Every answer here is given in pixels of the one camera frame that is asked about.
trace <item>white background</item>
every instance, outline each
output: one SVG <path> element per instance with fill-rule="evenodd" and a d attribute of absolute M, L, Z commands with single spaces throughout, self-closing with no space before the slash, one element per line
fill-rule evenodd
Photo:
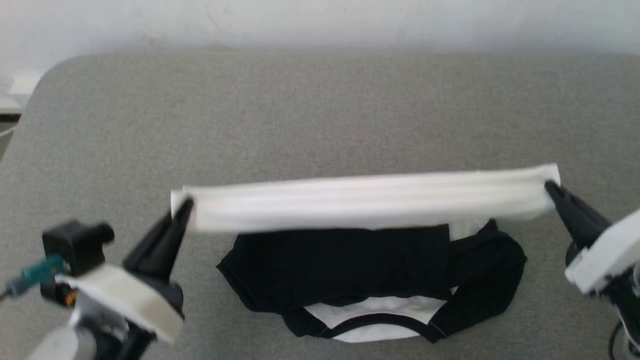
<path fill-rule="evenodd" d="M 640 53 L 640 0 L 0 0 L 0 98 L 87 53 L 285 47 Z"/>

